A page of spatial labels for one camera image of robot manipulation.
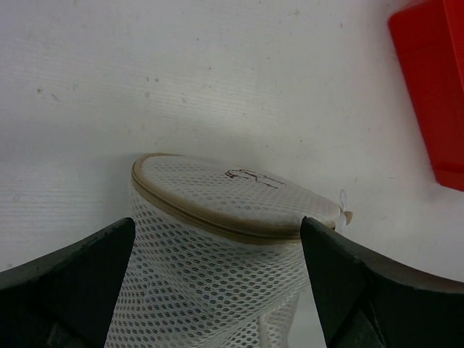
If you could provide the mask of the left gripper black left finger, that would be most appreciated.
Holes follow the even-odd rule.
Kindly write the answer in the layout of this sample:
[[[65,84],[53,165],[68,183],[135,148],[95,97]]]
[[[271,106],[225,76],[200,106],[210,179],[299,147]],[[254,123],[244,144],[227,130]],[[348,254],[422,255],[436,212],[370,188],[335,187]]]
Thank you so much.
[[[1,272],[1,346],[103,347],[134,239],[126,217]]]

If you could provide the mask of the beige zipper pull tab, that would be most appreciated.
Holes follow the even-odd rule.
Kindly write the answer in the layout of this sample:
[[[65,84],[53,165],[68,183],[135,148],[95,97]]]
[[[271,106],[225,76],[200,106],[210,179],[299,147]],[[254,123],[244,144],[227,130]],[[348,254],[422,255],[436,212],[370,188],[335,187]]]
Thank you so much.
[[[347,194],[345,190],[340,192],[340,215],[336,220],[335,231],[341,233],[352,221],[353,213],[347,209]]]

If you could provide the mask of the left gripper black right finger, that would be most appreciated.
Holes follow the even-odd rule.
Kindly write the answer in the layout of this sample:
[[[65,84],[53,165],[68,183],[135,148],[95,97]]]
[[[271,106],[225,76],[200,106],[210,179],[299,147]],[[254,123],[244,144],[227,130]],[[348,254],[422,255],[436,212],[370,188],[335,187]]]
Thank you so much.
[[[313,218],[300,228],[327,347],[462,347],[463,283],[411,268]]]

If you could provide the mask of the white mesh laundry bag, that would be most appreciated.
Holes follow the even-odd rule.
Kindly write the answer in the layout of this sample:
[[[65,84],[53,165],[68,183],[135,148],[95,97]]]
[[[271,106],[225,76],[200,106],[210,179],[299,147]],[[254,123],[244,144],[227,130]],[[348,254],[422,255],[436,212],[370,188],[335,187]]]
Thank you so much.
[[[332,202],[269,173],[147,154],[129,186],[136,237],[107,347],[287,347],[309,284],[304,218]]]

